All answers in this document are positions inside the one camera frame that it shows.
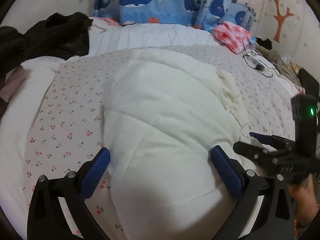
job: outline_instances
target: black robotic device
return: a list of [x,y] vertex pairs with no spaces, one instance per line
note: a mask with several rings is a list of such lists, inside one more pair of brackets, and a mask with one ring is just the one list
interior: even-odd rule
[[[265,168],[270,178],[260,177],[253,170],[245,171],[238,161],[228,158],[220,146],[211,150],[212,163],[229,194],[238,200],[232,213],[212,240],[294,240],[292,201],[284,178],[297,183],[301,182],[311,171],[317,170],[318,160],[314,156],[315,151],[313,152],[313,149],[315,150],[313,137],[311,139],[308,137],[313,136],[311,126],[316,122],[314,123],[314,114],[310,116],[306,110],[309,109],[311,113],[312,109],[313,113],[316,113],[314,99],[297,96],[292,99],[292,108],[296,128],[298,126],[296,143],[277,136],[253,134],[279,151],[269,153],[263,151],[264,149],[239,143],[234,147],[236,150],[240,149],[240,154],[247,155],[249,159]],[[71,171],[60,179],[48,180],[44,175],[39,177],[29,209],[28,240],[81,239],[72,234],[58,197],[65,198],[70,213],[85,240],[110,239],[84,203],[85,199],[92,196],[109,162],[110,152],[102,148],[95,158],[84,163],[78,172]],[[238,238],[259,195],[264,195],[264,199],[255,224],[249,234]],[[318,239],[319,225],[320,212],[299,239]]]

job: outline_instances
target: tree wall decal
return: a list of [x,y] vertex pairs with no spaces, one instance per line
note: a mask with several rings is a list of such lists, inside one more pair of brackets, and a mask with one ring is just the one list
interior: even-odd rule
[[284,23],[284,20],[290,16],[294,16],[294,14],[292,14],[290,12],[290,8],[287,7],[287,13],[286,15],[282,15],[280,13],[280,10],[279,10],[279,0],[274,0],[275,3],[276,3],[276,8],[277,8],[277,15],[274,15],[274,18],[278,21],[278,29],[277,29],[277,32],[276,32],[276,36],[273,38],[276,42],[279,43],[279,39],[280,39],[280,31],[281,31],[281,28],[282,28],[282,25]]

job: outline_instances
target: cherry print bed sheet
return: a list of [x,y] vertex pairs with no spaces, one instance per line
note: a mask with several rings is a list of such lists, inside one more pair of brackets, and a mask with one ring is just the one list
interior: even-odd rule
[[[263,134],[294,138],[289,92],[273,78],[251,69],[225,47],[205,45],[164,47],[231,72],[248,110],[250,129]],[[132,50],[114,51],[60,66],[40,106],[29,134],[22,190],[29,205],[37,178],[49,179],[77,171],[103,147],[103,84],[128,60]],[[124,230],[111,201],[106,173],[86,205],[112,239],[125,240]],[[70,214],[70,228],[80,236]]]

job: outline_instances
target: folded blanket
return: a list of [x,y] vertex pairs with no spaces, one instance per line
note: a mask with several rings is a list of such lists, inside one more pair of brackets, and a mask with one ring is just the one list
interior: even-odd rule
[[236,201],[208,151],[220,145],[257,170],[232,150],[250,142],[232,75],[177,52],[139,50],[105,83],[103,104],[111,195],[127,239],[211,239]]

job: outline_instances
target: human hand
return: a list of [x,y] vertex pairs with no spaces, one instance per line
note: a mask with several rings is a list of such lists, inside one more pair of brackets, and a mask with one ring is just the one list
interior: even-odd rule
[[298,220],[299,225],[310,225],[319,211],[312,175],[309,175],[306,186],[288,183],[288,189],[290,196],[297,202],[295,218]]

